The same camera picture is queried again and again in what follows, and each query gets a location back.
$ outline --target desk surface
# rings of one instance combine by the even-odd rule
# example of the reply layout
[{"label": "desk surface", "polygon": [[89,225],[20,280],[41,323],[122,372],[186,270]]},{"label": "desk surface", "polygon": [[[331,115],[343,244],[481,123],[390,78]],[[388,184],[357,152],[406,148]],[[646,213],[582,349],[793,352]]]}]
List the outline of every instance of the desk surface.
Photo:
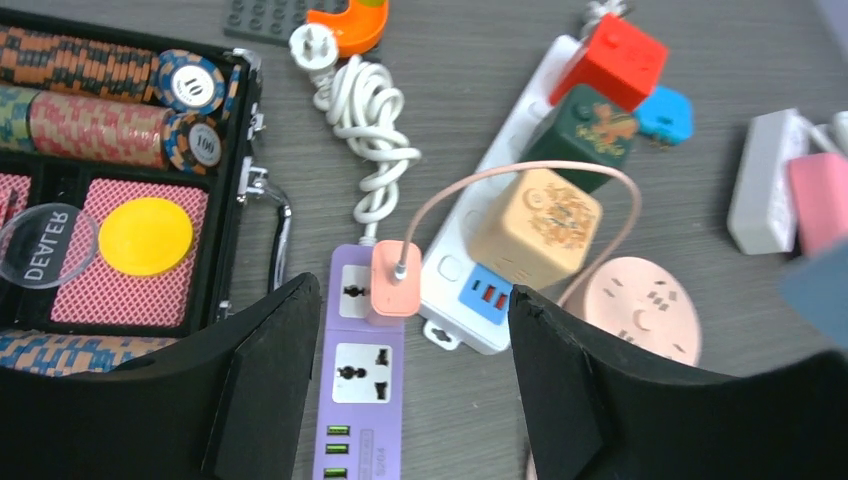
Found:
[{"label": "desk surface", "polygon": [[[326,285],[333,249],[361,235],[351,211],[357,182],[372,166],[327,131],[286,50],[224,37],[223,3],[0,0],[261,53],[269,128],[258,157],[295,204],[290,272],[311,271]],[[400,238],[421,202],[471,173],[553,38],[576,34],[584,4],[394,0],[384,62],[406,95],[398,126],[426,161],[402,179],[401,205],[381,225],[381,237]],[[703,319],[707,369],[746,374],[824,348],[777,296],[785,258],[743,256],[725,229],[748,120],[798,107],[822,121],[848,105],[848,69],[812,2],[640,0],[630,19],[671,48],[663,83],[692,99],[698,131],[666,153],[641,142],[630,157],[627,172],[644,191],[645,213],[618,253],[649,258],[687,286]],[[610,185],[599,198],[607,212],[601,239],[609,239],[627,213],[627,196]],[[429,244],[449,208],[424,221],[419,245]],[[270,207],[247,211],[233,299],[240,308],[262,296],[273,219]],[[447,353],[426,341],[420,326],[411,322],[407,334],[404,479],[519,478],[526,436],[511,355],[487,357],[467,347]],[[317,386],[307,401],[296,480],[309,478]]]}]

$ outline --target usb port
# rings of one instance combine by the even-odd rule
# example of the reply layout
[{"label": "usb port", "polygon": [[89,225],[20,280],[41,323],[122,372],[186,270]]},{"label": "usb port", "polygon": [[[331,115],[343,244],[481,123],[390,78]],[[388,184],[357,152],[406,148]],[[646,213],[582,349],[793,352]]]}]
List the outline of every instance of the usb port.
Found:
[{"label": "usb port", "polygon": [[350,427],[345,427],[343,425],[331,425],[327,427],[327,435],[332,435],[334,437],[349,437]]},{"label": "usb port", "polygon": [[348,445],[346,443],[331,443],[324,449],[329,454],[340,455],[348,453]]},{"label": "usb port", "polygon": [[347,478],[346,468],[325,468],[324,480],[345,480]]}]

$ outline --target pink power bank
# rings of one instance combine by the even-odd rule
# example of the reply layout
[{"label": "pink power bank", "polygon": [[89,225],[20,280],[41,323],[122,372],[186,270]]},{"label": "pink power bank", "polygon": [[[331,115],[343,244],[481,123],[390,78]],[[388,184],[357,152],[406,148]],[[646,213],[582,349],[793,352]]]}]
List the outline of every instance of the pink power bank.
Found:
[{"label": "pink power bank", "polygon": [[790,160],[801,251],[814,256],[848,236],[848,160],[819,153]]}]

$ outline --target pink charging cable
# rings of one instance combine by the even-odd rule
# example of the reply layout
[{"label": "pink charging cable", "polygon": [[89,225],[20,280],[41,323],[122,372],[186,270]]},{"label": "pink charging cable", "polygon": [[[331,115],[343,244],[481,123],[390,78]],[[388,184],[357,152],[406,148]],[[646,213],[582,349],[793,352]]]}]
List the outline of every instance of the pink charging cable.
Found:
[{"label": "pink charging cable", "polygon": [[427,200],[421,208],[415,212],[415,215],[412,217],[412,221],[409,222],[409,227],[406,229],[406,236],[403,240],[403,247],[400,253],[400,259],[398,260],[397,267],[395,268],[395,278],[397,281],[403,281],[406,277],[406,260],[409,255],[409,246],[412,244],[412,236],[415,234],[415,229],[418,228],[418,224],[421,223],[421,220],[425,215],[435,207],[439,202],[444,200],[445,198],[453,195],[454,193],[468,187],[469,185],[476,183],[480,180],[494,177],[497,175],[503,175],[506,173],[515,173],[515,172],[523,172],[525,170],[538,170],[542,168],[550,168],[550,169],[559,169],[559,170],[578,170],[584,172],[594,172],[600,173],[602,175],[608,175],[613,177],[627,187],[628,192],[630,193],[631,198],[631,207],[630,207],[630,215],[625,220],[624,225],[619,230],[618,234],[612,241],[607,245],[606,248],[598,254],[598,257],[589,264],[588,267],[584,268],[582,272],[580,272],[577,277],[568,285],[562,295],[557,300],[557,303],[560,306],[565,305],[565,301],[568,300],[568,297],[574,292],[574,290],[580,286],[580,284],[586,280],[592,273],[607,259],[610,254],[621,245],[622,242],[627,238],[630,232],[633,230],[634,225],[636,225],[636,220],[639,219],[639,214],[642,211],[642,194],[639,191],[639,187],[636,185],[630,177],[622,173],[620,170],[616,170],[612,167],[607,167],[604,165],[595,165],[593,163],[583,163],[583,162],[572,162],[568,160],[540,160],[534,162],[525,162],[525,163],[516,163],[513,165],[505,165],[503,167],[495,167],[490,168],[488,170],[483,170],[482,172],[477,172],[475,174],[469,175],[462,180],[459,180],[447,188],[443,189],[439,193],[433,195],[430,200]]}]

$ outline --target clear plastic disc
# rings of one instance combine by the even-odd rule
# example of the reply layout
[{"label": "clear plastic disc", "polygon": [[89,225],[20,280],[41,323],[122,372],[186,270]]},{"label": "clear plastic disc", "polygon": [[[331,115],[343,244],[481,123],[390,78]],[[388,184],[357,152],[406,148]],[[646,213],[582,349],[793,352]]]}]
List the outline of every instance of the clear plastic disc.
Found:
[{"label": "clear plastic disc", "polygon": [[0,276],[30,289],[63,285],[97,255],[98,226],[64,203],[28,208],[0,229]]}]

